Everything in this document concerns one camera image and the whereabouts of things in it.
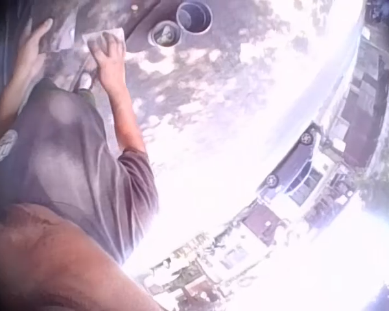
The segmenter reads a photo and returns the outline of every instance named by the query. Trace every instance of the wheel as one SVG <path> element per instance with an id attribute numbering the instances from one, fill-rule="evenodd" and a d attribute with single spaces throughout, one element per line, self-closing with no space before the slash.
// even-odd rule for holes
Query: wheel
<path id="1" fill-rule="evenodd" d="M 314 141 L 314 137 L 310 133 L 303 133 L 300 137 L 300 143 L 309 146 Z"/>
<path id="2" fill-rule="evenodd" d="M 277 187 L 278 185 L 278 177 L 274 174 L 271 174 L 269 175 L 266 179 L 265 179 L 265 184 L 268 188 L 275 188 Z"/>

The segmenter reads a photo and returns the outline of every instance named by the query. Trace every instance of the fingers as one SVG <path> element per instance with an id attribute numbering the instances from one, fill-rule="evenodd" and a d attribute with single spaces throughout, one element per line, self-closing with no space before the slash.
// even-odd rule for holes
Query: fingers
<path id="1" fill-rule="evenodd" d="M 104 32 L 103 36 L 108 44 L 108 56 L 118 56 L 117 38 L 107 32 Z"/>
<path id="2" fill-rule="evenodd" d="M 36 42 L 39 42 L 39 40 L 41 39 L 41 37 L 43 37 L 46 32 L 49 31 L 49 29 L 51 29 L 52 27 L 52 24 L 53 24 L 53 19 L 52 18 L 48 18 L 43 24 L 41 24 L 32 34 L 32 37 L 31 39 L 36 41 Z"/>
<path id="3" fill-rule="evenodd" d="M 107 56 L 101 50 L 101 48 L 99 47 L 96 41 L 89 41 L 88 46 L 92 56 L 97 61 L 97 63 L 101 64 L 107 59 Z"/>
<path id="4" fill-rule="evenodd" d="M 127 46 L 125 45 L 125 42 L 121 42 L 122 43 L 122 46 L 123 46 L 123 53 L 122 53 L 122 56 L 123 56 L 123 59 L 125 59 L 125 55 L 127 53 Z"/>
<path id="5" fill-rule="evenodd" d="M 29 39 L 31 34 L 32 34 L 32 18 L 29 18 L 25 28 L 23 29 L 23 32 L 21 33 L 20 40 L 19 40 L 19 46 L 22 46 L 23 44 L 25 44 L 26 41 Z"/>

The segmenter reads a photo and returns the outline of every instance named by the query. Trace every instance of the car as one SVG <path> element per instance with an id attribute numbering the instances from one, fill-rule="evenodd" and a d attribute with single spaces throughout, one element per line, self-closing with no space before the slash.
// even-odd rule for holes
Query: car
<path id="1" fill-rule="evenodd" d="M 259 202 L 270 204 L 279 193 L 291 194 L 305 181 L 310 174 L 312 155 L 320 139 L 320 130 L 312 123 L 300 135 L 290 152 L 260 184 L 257 189 Z"/>

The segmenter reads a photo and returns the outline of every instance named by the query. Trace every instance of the person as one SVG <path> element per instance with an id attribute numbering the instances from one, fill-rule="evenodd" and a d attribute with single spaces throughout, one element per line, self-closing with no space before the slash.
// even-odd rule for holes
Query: person
<path id="1" fill-rule="evenodd" d="M 90 42 L 123 150 L 110 154 L 89 92 L 43 79 L 53 21 L 23 35 L 0 98 L 0 307 L 3 310 L 160 310 L 121 264 L 158 212 L 147 151 L 125 80 L 125 46 Z"/>

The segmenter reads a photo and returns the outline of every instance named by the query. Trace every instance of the car window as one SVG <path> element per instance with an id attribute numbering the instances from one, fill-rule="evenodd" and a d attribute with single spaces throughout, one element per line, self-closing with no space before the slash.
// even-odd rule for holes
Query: car window
<path id="1" fill-rule="evenodd" d="M 307 177 L 307 174 L 309 173 L 311 169 L 311 161 L 308 161 L 307 164 L 303 167 L 301 172 L 298 174 L 296 179 L 290 184 L 290 186 L 287 188 L 286 192 L 291 192 L 293 191 L 298 185 L 303 181 L 304 178 Z"/>
<path id="2" fill-rule="evenodd" d="M 310 196 L 311 192 L 317 187 L 317 184 L 320 182 L 323 174 L 317 171 L 315 168 L 312 168 L 309 176 L 304 181 L 304 183 L 290 195 L 298 206 L 304 204 L 305 200 Z"/>

